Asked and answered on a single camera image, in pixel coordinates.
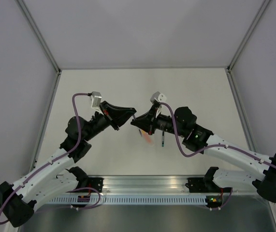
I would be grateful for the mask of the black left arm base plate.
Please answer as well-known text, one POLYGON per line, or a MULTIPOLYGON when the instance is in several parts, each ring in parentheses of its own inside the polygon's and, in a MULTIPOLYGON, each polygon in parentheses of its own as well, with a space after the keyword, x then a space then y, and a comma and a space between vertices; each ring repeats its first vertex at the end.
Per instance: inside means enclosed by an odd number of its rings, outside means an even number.
POLYGON ((73 193, 83 192, 83 193, 90 194, 93 192, 91 190, 91 188, 93 188, 97 190, 99 193, 101 193, 102 187, 103 187, 103 181, 104 179, 102 177, 87 177, 86 179, 79 180, 77 187, 75 187, 70 192, 73 192, 73 193))

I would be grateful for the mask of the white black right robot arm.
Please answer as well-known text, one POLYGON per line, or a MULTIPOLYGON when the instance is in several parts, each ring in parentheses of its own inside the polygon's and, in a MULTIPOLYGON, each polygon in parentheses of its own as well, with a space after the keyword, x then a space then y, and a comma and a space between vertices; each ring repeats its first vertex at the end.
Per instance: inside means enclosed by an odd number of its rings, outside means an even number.
POLYGON ((207 191, 213 192, 218 188, 255 189, 262 198, 276 203, 276 154, 270 157, 243 150, 198 125, 196 121, 197 117, 187 106, 173 111, 168 104, 155 103, 131 124, 150 135, 156 130, 174 134, 184 157, 204 154, 240 168, 239 171, 227 171, 210 167, 203 178, 203 186, 207 191), (160 113, 163 105, 168 108, 170 115, 160 113))

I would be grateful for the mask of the orange highlighter pen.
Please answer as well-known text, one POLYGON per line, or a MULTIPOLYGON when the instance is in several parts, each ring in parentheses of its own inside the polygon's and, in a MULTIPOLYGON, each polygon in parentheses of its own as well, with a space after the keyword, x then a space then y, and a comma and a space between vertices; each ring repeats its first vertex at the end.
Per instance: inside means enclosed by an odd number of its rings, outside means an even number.
POLYGON ((149 145, 154 145, 154 141, 153 141, 153 139, 151 138, 150 135, 148 135, 148 134, 146 133, 146 134, 143 134, 143 137, 144 137, 145 141, 146 141, 149 145))

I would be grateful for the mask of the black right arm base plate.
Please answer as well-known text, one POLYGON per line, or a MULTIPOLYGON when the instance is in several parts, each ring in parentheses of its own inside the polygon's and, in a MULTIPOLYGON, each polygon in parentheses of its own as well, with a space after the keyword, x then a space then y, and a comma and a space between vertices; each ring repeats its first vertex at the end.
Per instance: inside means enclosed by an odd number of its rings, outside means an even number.
POLYGON ((220 188, 212 180, 204 177, 189 177, 185 187, 190 193, 230 193, 232 188, 220 188))

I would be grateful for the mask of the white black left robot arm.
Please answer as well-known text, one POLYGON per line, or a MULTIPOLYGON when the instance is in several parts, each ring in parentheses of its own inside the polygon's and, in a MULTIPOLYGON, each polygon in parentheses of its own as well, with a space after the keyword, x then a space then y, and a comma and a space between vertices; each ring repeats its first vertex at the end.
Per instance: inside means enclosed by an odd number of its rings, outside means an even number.
POLYGON ((75 115, 65 130, 67 137, 56 152, 14 183, 0 184, 0 215, 5 215, 14 228, 25 224, 44 204, 64 193, 85 192, 87 200, 92 193, 97 194, 98 200, 90 208, 97 206, 102 198, 101 191, 76 163, 91 149, 89 140, 108 127, 119 130, 136 110, 103 101, 89 121, 78 115, 75 104, 73 110, 75 115))

